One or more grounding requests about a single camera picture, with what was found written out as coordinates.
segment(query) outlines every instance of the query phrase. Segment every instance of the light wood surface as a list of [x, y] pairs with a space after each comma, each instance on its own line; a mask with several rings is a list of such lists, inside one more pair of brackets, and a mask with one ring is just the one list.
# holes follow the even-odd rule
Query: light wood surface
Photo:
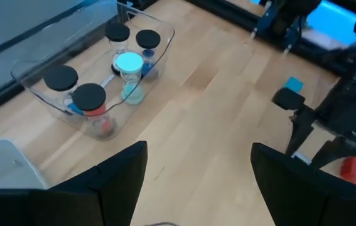
[[[50, 185], [67, 180], [137, 140], [148, 166], [132, 225], [274, 225], [249, 161], [251, 144], [283, 151], [291, 124], [270, 102], [289, 77], [316, 107], [335, 78], [181, 0], [146, 10], [176, 30], [164, 77], [118, 136], [98, 142], [54, 120], [30, 94], [0, 107], [0, 137], [12, 139]], [[68, 64], [85, 71], [108, 49], [102, 40]], [[316, 129], [301, 150], [312, 157], [331, 139]], [[335, 174], [338, 163], [325, 169]]]

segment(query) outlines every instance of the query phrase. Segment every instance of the black metal frame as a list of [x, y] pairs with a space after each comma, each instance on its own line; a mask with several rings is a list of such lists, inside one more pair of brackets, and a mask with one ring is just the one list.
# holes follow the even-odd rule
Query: black metal frame
[[[207, 10], [227, 21], [244, 28], [245, 30], [252, 31], [259, 20], [259, 16], [248, 12], [247, 10], [232, 4], [225, 0], [186, 0], [204, 10]], [[268, 37], [265, 34], [260, 34], [258, 37], [263, 40], [274, 44], [280, 48], [281, 43], [275, 39]], [[291, 52], [299, 57], [305, 58], [318, 66], [333, 72], [335, 75], [341, 76], [346, 74], [349, 62], [340, 61], [340, 59], [334, 59], [326, 61], [326, 56], [329, 51], [322, 47], [304, 39], [300, 38], [296, 45], [291, 49]]]
[[[71, 14], [77, 12], [78, 10], [81, 10], [84, 7], [87, 7], [91, 4], [96, 3], [97, 1], [98, 0], [84, 1], [84, 2], [74, 6], [73, 8], [53, 17], [52, 19], [49, 19], [49, 20], [45, 21], [44, 23], [39, 24], [39, 25], [35, 26], [34, 28], [31, 28], [30, 30], [24, 32], [23, 34], [0, 45], [0, 52], [5, 51], [8, 48], [12, 47], [13, 45], [15, 45], [19, 42], [22, 42], [23, 40], [26, 40], [29, 37], [37, 34], [43, 28], [46, 28], [48, 25], [56, 23], [57, 21], [59, 21], [63, 18], [66, 18], [66, 17], [70, 16]], [[117, 0], [117, 1], [120, 3], [127, 4], [127, 0]], [[130, 2], [133, 3], [134, 8], [142, 11], [142, 10], [145, 10], [146, 8], [150, 7], [156, 1], [157, 0], [140, 0], [140, 1], [133, 0]], [[66, 51], [68, 51], [69, 49], [76, 49], [73, 51], [72, 56], [64, 55], [65, 50], [63, 50], [63, 51], [55, 54], [54, 57], [51, 59], [52, 61], [49, 60], [48, 62], [43, 63], [45, 68], [50, 67], [54, 63], [66, 63], [71, 59], [71, 57], [77, 56], [78, 54], [82, 53], [87, 48], [89, 48], [90, 46], [92, 46], [93, 44], [98, 42], [99, 40], [103, 39], [105, 24], [106, 23], [102, 24], [98, 28], [96, 28], [93, 31], [91, 31], [90, 33], [86, 34], [83, 38], [75, 41], [70, 46], [68, 46]], [[23, 86], [18, 84], [15, 80], [12, 80], [12, 81], [2, 85], [2, 87], [0, 87], [0, 106], [5, 104], [7, 101], [11, 100], [13, 97], [20, 94], [23, 90], [24, 90]]]

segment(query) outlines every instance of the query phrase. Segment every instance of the black lid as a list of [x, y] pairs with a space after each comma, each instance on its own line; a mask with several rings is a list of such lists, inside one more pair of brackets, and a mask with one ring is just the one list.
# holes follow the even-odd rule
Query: black lid
[[105, 28], [105, 36], [111, 41], [126, 41], [130, 36], [130, 29], [121, 23], [108, 23]]
[[161, 37], [153, 30], [141, 30], [136, 35], [136, 42], [141, 48], [153, 49], [159, 45]]
[[95, 83], [83, 84], [73, 92], [73, 103], [83, 111], [99, 109], [107, 97], [104, 88]]
[[76, 70], [66, 65], [52, 67], [44, 75], [46, 86], [55, 91], [70, 90], [76, 85], [77, 80]]

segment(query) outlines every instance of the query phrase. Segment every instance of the white object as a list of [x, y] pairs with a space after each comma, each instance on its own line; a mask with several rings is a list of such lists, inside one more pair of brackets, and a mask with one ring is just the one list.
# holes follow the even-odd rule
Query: white object
[[6, 139], [0, 139], [0, 188], [48, 188], [35, 166], [16, 145]]

